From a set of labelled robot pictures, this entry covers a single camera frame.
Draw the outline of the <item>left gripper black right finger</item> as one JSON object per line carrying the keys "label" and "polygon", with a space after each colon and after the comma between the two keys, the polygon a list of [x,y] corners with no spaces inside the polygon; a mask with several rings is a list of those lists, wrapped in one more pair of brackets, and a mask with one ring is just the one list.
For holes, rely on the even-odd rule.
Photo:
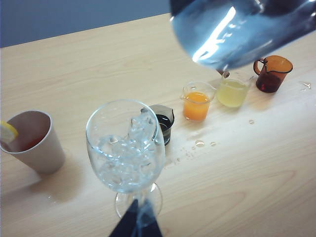
{"label": "left gripper black right finger", "polygon": [[162,237],[152,204],[148,199],[144,203],[144,236]]}

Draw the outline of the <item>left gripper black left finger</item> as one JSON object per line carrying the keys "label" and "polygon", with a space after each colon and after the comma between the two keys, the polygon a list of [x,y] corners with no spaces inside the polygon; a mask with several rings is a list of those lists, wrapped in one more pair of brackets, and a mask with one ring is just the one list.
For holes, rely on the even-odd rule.
{"label": "left gripper black left finger", "polygon": [[109,236],[130,237],[136,226],[137,211],[138,200],[134,200]]}

